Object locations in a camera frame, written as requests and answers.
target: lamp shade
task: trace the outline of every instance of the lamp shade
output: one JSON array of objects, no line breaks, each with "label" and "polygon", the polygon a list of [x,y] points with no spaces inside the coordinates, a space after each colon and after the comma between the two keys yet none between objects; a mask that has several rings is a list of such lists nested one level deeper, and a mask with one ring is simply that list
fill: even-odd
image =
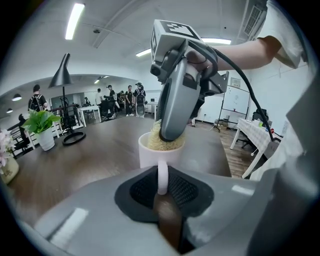
[{"label": "lamp shade", "polygon": [[52,78],[49,88],[56,86],[66,86],[72,84],[70,74],[68,72],[67,66],[70,59],[70,53],[66,53],[63,56],[60,67]]},{"label": "lamp shade", "polygon": [[13,102],[16,102],[16,101],[21,100],[21,99],[22,99],[21,95],[20,95],[19,93],[16,93],[16,94],[13,96],[12,101],[13,101]]}]

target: green leaves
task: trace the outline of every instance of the green leaves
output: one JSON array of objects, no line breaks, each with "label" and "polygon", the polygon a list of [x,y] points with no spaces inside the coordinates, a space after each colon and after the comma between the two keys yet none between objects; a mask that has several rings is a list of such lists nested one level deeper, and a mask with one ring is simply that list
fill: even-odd
[{"label": "green leaves", "polygon": [[49,111],[34,111],[29,108],[30,117],[22,125],[29,133],[39,134],[49,129],[53,122],[57,122],[61,119],[60,116],[54,115]]}]

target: noodles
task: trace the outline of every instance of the noodles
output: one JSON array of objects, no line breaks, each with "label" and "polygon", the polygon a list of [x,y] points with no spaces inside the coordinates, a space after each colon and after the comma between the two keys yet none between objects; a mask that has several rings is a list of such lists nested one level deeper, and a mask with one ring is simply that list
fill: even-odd
[{"label": "noodles", "polygon": [[171,142],[163,141],[159,137],[160,128],[161,128],[161,120],[156,121],[153,124],[153,128],[151,129],[151,134],[150,134],[148,145],[147,145],[149,149],[161,150],[161,151],[175,150],[177,148],[180,148],[185,143],[184,133],[174,141],[171,141]]}]

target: ceiling light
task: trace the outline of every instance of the ceiling light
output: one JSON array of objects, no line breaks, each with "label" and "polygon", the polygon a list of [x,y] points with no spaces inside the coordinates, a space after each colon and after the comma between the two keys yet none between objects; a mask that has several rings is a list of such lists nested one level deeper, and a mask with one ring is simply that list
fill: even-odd
[{"label": "ceiling light", "polygon": [[85,8],[85,5],[82,3],[75,3],[69,18],[68,26],[66,28],[65,39],[72,40],[74,37],[74,32],[80,18],[80,15]]},{"label": "ceiling light", "polygon": [[205,43],[215,43],[215,44],[224,44],[224,45],[231,44],[231,40],[226,40],[226,39],[218,39],[218,38],[201,38],[201,39]]},{"label": "ceiling light", "polygon": [[141,56],[146,55],[146,54],[149,54],[149,53],[151,53],[151,49],[148,49],[148,50],[144,50],[144,51],[142,51],[142,52],[139,52],[139,53],[137,53],[135,56],[141,57]]},{"label": "ceiling light", "polygon": [[21,100],[21,99],[22,99],[21,95],[20,95],[19,93],[16,93],[16,94],[13,96],[12,101],[13,101],[13,102],[16,102],[16,101]]}]

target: black desk lamp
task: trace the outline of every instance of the black desk lamp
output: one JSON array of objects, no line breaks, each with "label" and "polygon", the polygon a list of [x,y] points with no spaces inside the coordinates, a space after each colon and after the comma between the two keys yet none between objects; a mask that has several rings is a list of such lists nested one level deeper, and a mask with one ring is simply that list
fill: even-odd
[{"label": "black desk lamp", "polygon": [[71,116],[69,116],[69,112],[68,112],[69,104],[65,94],[65,86],[72,84],[72,80],[67,69],[69,59],[70,59],[70,54],[66,53],[63,56],[59,69],[55,73],[49,85],[49,88],[62,86],[63,98],[62,99],[60,98],[60,99],[62,101],[62,107],[63,107],[63,123],[64,123],[65,130],[67,131],[67,134],[70,133],[62,141],[62,144],[65,146],[75,144],[86,137],[86,134],[82,131],[74,132],[73,119]]}]

